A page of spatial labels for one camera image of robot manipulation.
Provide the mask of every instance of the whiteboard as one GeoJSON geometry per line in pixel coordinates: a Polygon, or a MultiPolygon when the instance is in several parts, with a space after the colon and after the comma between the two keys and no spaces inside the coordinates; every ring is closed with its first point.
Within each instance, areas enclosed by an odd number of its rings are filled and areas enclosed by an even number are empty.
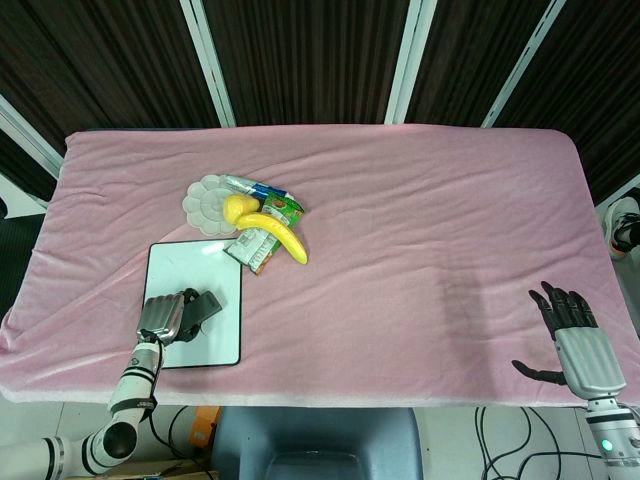
{"type": "Polygon", "coordinates": [[[222,310],[190,342],[166,349],[163,368],[235,365],[240,361],[242,265],[223,249],[233,240],[155,243],[149,248],[144,301],[187,288],[211,291],[222,310]]]}

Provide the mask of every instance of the toothpaste tube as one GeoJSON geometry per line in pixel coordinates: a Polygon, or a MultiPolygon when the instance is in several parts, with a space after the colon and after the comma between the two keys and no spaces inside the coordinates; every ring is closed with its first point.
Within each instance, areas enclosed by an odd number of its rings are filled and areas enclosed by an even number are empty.
{"type": "Polygon", "coordinates": [[[264,202],[270,193],[279,195],[281,197],[292,198],[291,195],[289,195],[284,190],[265,185],[264,183],[258,183],[253,180],[249,180],[248,178],[236,177],[235,175],[222,175],[222,179],[232,189],[246,195],[251,195],[261,202],[264,202]]]}

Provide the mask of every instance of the food packet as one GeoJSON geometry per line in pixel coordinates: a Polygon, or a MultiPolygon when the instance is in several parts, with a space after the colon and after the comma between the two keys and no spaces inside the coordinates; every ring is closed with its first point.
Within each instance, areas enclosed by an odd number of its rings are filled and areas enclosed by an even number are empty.
{"type": "MultiPolygon", "coordinates": [[[[304,213],[298,202],[274,193],[267,196],[261,211],[276,217],[291,229],[304,213]]],[[[248,228],[225,251],[259,275],[280,245],[280,241],[266,230],[248,228]]]]}

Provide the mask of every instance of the banana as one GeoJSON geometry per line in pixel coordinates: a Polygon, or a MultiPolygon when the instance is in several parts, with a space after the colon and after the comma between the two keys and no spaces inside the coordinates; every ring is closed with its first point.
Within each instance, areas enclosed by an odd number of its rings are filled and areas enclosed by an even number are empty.
{"type": "Polygon", "coordinates": [[[242,215],[251,212],[257,212],[260,208],[260,202],[248,195],[234,193],[224,199],[222,214],[227,223],[235,225],[242,215]]]}
{"type": "Polygon", "coordinates": [[[298,262],[306,265],[308,261],[307,252],[304,245],[298,240],[295,233],[284,223],[271,215],[265,213],[247,213],[236,219],[236,228],[244,230],[245,228],[262,228],[273,234],[291,256],[298,262]]]}

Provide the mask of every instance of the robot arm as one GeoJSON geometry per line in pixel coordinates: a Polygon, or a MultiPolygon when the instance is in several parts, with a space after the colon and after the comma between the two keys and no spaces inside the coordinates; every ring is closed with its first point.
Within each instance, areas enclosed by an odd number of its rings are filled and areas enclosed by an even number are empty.
{"type": "Polygon", "coordinates": [[[93,476],[127,460],[136,448],[138,424],[156,406],[153,392],[165,347],[176,339],[191,340],[202,321],[219,310],[220,305],[210,292],[199,296],[187,290],[147,300],[138,325],[139,343],[107,406],[111,420],[75,442],[53,437],[0,447],[2,478],[58,480],[93,476]]]}
{"type": "Polygon", "coordinates": [[[579,294],[546,282],[542,288],[551,305],[533,290],[529,295],[542,313],[562,371],[537,371],[518,360],[512,361],[513,366],[534,380],[567,385],[586,400],[585,418],[611,480],[640,478],[640,428],[635,412],[616,401],[626,382],[606,333],[579,294]]]}

